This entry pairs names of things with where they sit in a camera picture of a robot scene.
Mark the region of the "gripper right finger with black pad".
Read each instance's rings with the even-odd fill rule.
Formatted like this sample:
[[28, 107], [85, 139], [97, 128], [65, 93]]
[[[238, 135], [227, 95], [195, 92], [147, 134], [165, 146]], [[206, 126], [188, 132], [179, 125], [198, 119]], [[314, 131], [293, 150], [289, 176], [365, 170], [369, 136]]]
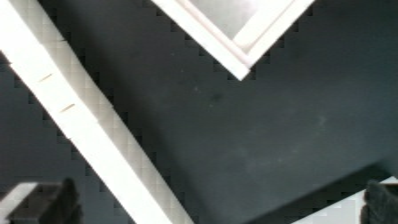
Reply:
[[360, 224], [398, 224], [398, 184], [367, 182]]

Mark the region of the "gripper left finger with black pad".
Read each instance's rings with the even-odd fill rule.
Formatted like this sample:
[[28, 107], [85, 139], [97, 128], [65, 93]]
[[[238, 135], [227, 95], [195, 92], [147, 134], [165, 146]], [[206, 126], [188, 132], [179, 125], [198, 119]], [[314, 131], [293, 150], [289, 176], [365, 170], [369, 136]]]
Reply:
[[0, 224], [83, 224], [74, 182], [21, 182], [0, 198]]

